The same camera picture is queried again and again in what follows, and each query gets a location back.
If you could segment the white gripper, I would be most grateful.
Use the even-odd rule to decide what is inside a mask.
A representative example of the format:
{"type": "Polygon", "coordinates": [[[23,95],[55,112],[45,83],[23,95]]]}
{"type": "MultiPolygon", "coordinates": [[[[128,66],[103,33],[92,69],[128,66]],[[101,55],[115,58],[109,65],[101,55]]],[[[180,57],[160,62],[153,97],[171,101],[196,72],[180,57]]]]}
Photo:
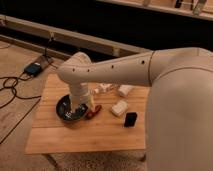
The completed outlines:
{"type": "Polygon", "coordinates": [[[72,84],[69,86],[71,107],[75,111],[81,104],[89,104],[91,94],[87,83],[72,84]]]}

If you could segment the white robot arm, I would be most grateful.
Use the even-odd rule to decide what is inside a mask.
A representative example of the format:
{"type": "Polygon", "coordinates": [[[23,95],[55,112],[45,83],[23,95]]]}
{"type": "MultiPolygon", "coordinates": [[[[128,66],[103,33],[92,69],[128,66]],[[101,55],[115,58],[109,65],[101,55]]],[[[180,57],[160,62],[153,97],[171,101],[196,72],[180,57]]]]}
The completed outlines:
{"type": "Polygon", "coordinates": [[[165,49],[97,63],[78,52],[57,74],[79,104],[89,100],[87,83],[147,86],[147,170],[213,171],[213,51],[165,49]]]}

